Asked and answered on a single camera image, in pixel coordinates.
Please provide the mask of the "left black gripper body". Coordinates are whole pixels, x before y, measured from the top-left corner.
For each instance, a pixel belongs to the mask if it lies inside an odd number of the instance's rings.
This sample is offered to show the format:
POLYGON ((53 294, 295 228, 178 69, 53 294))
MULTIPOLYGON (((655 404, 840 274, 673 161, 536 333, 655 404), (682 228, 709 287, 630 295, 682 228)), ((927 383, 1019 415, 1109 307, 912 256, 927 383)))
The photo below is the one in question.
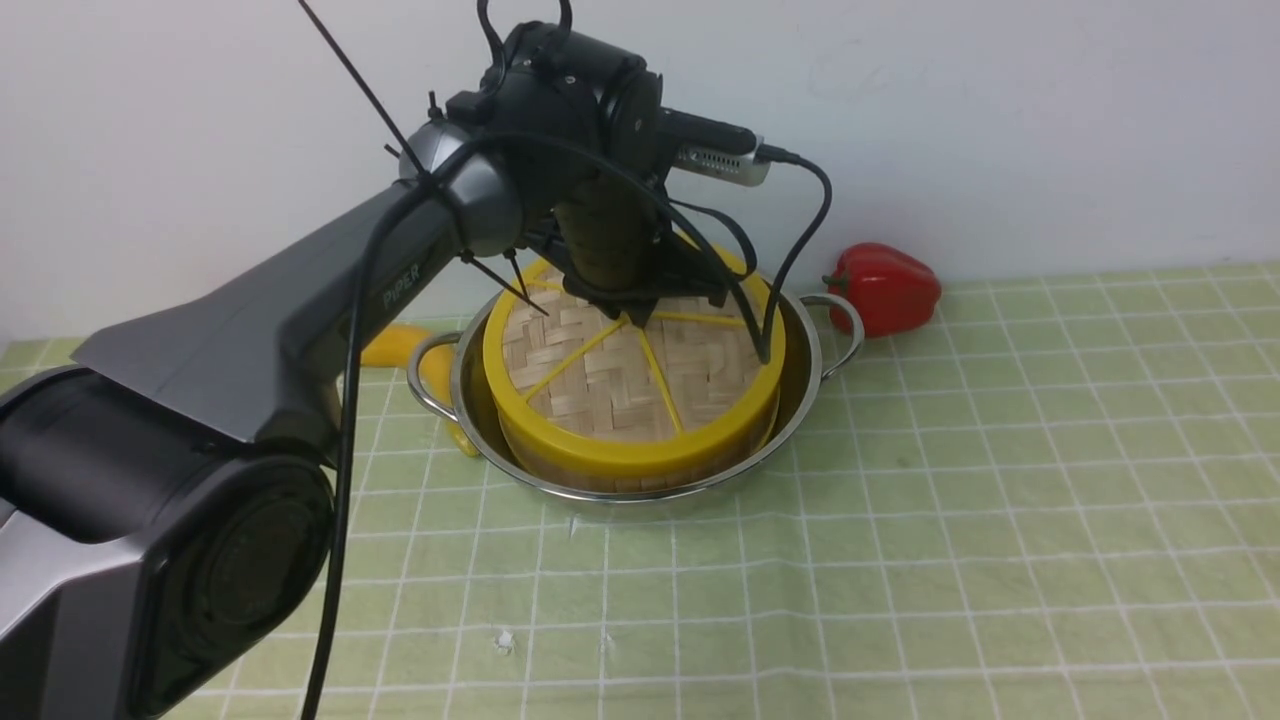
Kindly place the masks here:
POLYGON ((662 190, 616 176, 573 187, 524 236, 524 246, 561 272, 564 291, 612 320, 645 325, 667 299, 724 306, 744 275, 675 232, 662 190))

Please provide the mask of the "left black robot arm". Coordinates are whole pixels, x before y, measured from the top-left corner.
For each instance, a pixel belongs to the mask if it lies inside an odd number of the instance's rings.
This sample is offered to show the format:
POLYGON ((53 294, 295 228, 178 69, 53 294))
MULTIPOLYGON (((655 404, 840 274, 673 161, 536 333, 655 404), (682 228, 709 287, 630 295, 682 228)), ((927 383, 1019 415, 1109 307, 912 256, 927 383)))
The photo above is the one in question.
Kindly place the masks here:
POLYGON ((530 247, 607 309, 742 300, 660 195, 740 126, 632 53, 529 22, 401 136, 385 190, 3 396, 3 716, 157 719, 340 577, 360 352, 454 259, 530 247))

